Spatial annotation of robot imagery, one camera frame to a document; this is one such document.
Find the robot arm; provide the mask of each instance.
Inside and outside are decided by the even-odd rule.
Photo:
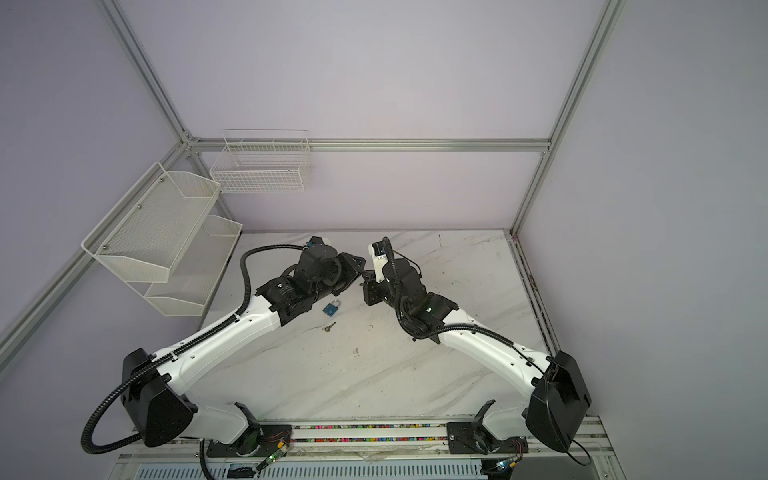
[[[299,262],[251,294],[245,259],[275,248],[301,250]],[[337,253],[319,237],[312,237],[305,247],[277,245],[249,250],[240,260],[246,290],[243,304],[200,332],[152,355],[143,349],[128,354],[123,360],[123,383],[86,423],[82,448],[87,453],[105,453],[138,439],[153,447],[182,436],[234,444],[238,453],[248,454],[260,431],[248,409],[238,403],[207,401],[192,395],[190,387],[239,348],[308,312],[329,293],[338,296],[360,276],[365,263],[362,257]],[[118,397],[138,435],[94,445],[96,424]]]
[[[374,270],[363,272],[363,297],[368,305],[386,302],[400,326],[417,339],[431,339],[478,360],[510,382],[524,398],[520,405],[489,411],[476,432],[480,452],[520,435],[525,427],[546,446],[567,452],[591,404],[576,361],[567,353],[554,358],[485,328],[451,300],[427,292],[421,274],[406,258],[394,257],[386,237],[369,246]]]

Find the black motor housing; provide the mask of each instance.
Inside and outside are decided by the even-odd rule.
[[[550,449],[567,452],[591,403],[576,360],[558,352],[531,394],[525,426]]]

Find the white mesh shelf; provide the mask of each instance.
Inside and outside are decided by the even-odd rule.
[[[240,236],[241,223],[209,215],[166,283],[136,290],[165,316],[201,316]]]
[[[213,180],[160,164],[148,174],[154,182],[112,232],[97,245],[88,241],[93,233],[82,244],[126,283],[168,282],[220,192]]]
[[[225,130],[223,136],[226,146],[210,169],[221,191],[304,191],[312,171],[305,131]]]

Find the padlock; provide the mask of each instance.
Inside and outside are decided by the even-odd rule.
[[[339,309],[339,305],[341,305],[341,302],[334,300],[326,305],[326,308],[323,309],[323,313],[325,313],[327,316],[333,316],[333,314],[336,313],[336,311]]]

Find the marble surface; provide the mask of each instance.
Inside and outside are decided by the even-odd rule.
[[[524,346],[544,351],[528,298],[500,230],[244,233],[205,319],[207,325],[243,299],[239,259],[272,243],[302,244],[312,234],[338,251],[367,259],[383,236],[417,262],[427,290],[457,302],[479,322]],[[298,260],[271,250],[248,260],[254,289]],[[430,340],[413,342],[386,304],[367,306],[362,287],[339,296],[333,318],[316,303],[276,332],[242,348],[205,375],[193,391],[242,402],[264,420],[397,419],[472,416],[489,399],[520,402],[511,385],[474,359]],[[329,332],[324,326],[336,322]]]

